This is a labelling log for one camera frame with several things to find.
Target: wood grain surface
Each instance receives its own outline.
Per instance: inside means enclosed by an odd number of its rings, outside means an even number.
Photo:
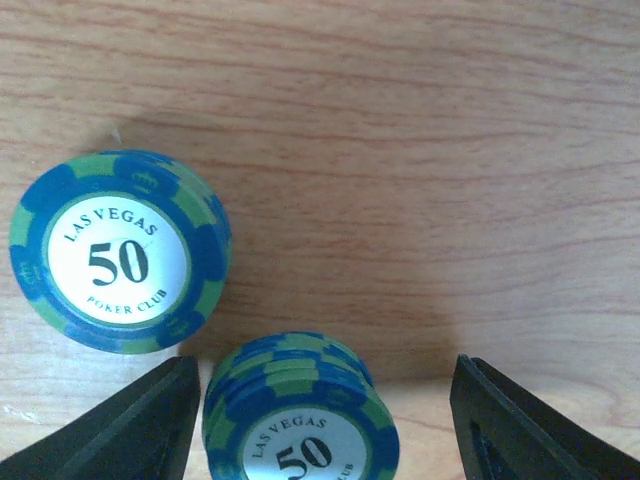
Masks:
[[[178,351],[290,329],[370,365],[398,479],[463,478],[461,352],[640,457],[639,124],[637,0],[0,0],[0,457]],[[29,184],[118,146],[231,217],[228,287],[179,349],[78,345],[11,273]]]

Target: wooden table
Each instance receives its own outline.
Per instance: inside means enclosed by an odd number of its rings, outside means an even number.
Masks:
[[[11,273],[29,184],[118,146],[183,160],[231,216],[228,287],[181,353],[347,342],[399,479],[463,478],[460,352],[640,456],[637,0],[0,0],[0,89],[0,457],[177,352],[67,340]],[[199,434],[186,478],[209,478]]]

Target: poker chip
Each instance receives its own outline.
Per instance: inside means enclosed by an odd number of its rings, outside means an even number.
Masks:
[[[363,367],[351,349],[311,332],[237,349],[205,395],[213,478],[392,479],[398,433]]]
[[[231,263],[213,190],[170,157],[142,150],[72,159],[16,208],[12,267],[35,310],[84,345],[147,353],[198,330]]]

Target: number 50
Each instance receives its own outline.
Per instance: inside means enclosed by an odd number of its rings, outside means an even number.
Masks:
[[[138,278],[134,277],[133,271],[131,268],[131,260],[129,259],[129,246],[133,247],[133,251],[136,256],[137,264],[138,264]],[[108,252],[111,250],[110,243],[96,243],[91,245],[91,249],[89,251],[89,266],[90,267],[101,267],[105,270],[109,270],[111,272],[111,280],[105,282],[104,280],[100,280],[99,278],[93,279],[93,284],[98,287],[105,287],[107,285],[111,285],[118,278],[118,267],[115,263],[113,263],[108,258],[99,257],[96,253]],[[120,268],[122,269],[122,273],[124,276],[131,280],[133,283],[141,283],[144,282],[149,275],[149,259],[147,258],[147,254],[144,253],[144,249],[142,246],[133,240],[127,240],[120,245],[120,249],[118,251],[118,256],[120,260]]]
[[[318,458],[318,456],[311,451],[311,446],[316,447],[316,450],[322,456],[322,458]],[[305,458],[305,460],[314,467],[327,468],[329,465],[331,465],[331,460],[333,459],[333,457],[331,456],[331,450],[329,450],[329,447],[327,447],[326,443],[318,438],[305,438],[300,444],[300,451],[302,452],[302,456]],[[307,464],[305,462],[298,458],[286,459],[286,457],[291,454],[293,454],[293,447],[286,448],[278,453],[276,455],[276,458],[278,459],[278,465],[280,466],[280,470],[285,470],[292,467],[301,468],[303,471],[302,475],[289,477],[289,480],[300,480],[307,475],[309,468],[307,467]]]

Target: white chip center label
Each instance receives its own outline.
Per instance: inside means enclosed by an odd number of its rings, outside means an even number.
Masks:
[[[298,408],[259,423],[247,437],[242,461],[249,480],[359,480],[367,448],[340,415]]]
[[[187,255],[174,228],[128,198],[93,197],[64,212],[51,231],[51,275],[85,314],[115,324],[166,312],[187,279]]]

